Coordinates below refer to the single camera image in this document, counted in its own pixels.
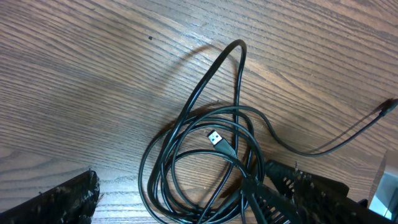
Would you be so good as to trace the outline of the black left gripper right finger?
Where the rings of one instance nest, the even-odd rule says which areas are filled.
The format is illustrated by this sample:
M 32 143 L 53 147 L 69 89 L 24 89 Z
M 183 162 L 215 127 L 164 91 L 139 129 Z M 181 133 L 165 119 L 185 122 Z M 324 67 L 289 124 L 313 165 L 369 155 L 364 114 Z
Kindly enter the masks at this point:
M 297 209 L 302 223 L 389 224 L 369 210 L 367 200 L 348 198 L 349 187 L 336 180 L 304 172 L 274 160 L 265 163 L 265 174 L 277 191 Z

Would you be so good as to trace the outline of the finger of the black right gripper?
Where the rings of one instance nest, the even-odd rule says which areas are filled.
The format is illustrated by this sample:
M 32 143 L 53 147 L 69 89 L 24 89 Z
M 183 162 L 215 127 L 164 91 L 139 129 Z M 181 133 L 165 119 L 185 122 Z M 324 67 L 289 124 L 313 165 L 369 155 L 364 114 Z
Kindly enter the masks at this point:
M 243 179 L 241 190 L 258 223 L 302 223 L 297 209 L 289 200 L 275 190 L 257 183 L 255 179 Z

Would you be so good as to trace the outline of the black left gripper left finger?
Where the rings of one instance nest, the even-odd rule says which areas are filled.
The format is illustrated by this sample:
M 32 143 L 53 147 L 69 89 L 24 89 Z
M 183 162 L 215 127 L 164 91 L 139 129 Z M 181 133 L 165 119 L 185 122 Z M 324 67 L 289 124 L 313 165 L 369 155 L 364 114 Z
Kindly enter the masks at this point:
M 3 224 L 90 224 L 100 199 L 100 180 L 88 170 L 1 213 Z

